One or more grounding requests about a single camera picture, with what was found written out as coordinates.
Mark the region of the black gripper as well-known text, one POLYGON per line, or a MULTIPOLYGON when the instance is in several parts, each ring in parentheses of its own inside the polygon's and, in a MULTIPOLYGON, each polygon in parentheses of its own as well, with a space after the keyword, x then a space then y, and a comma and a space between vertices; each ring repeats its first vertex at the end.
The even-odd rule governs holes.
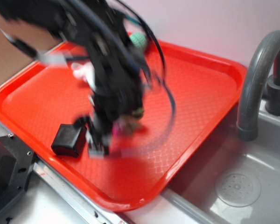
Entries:
POLYGON ((139 77, 120 81, 126 84, 125 89, 119 89, 110 96, 98 93, 99 86, 94 81, 88 82, 93 90, 91 101, 94 107, 94 117, 89 117, 86 131, 89 156, 108 156, 111 142, 110 131, 113 129, 113 136, 119 136, 124 131, 124 126, 119 118, 131 116, 132 111, 143 108, 143 86, 139 77))

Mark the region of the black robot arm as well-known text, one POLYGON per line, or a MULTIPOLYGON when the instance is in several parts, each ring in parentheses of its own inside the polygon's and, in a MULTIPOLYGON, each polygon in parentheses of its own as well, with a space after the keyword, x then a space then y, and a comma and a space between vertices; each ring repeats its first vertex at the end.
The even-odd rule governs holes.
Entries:
POLYGON ((78 157, 84 146, 91 154, 108 155, 117 124, 139 118, 143 108, 140 74, 150 75, 143 52, 131 41, 125 15, 104 0, 0 0, 0 15, 48 30, 53 36, 85 48, 87 56, 48 56, 24 41, 7 39, 43 64, 72 62, 74 74, 91 88, 94 116, 60 125, 51 145, 56 155, 78 157))

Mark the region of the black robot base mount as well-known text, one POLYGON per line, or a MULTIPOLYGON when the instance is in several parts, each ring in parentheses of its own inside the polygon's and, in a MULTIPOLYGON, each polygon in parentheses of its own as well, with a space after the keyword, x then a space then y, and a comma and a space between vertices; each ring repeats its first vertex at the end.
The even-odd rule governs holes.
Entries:
POLYGON ((26 192, 34 151, 17 136, 0 137, 0 217, 26 192))

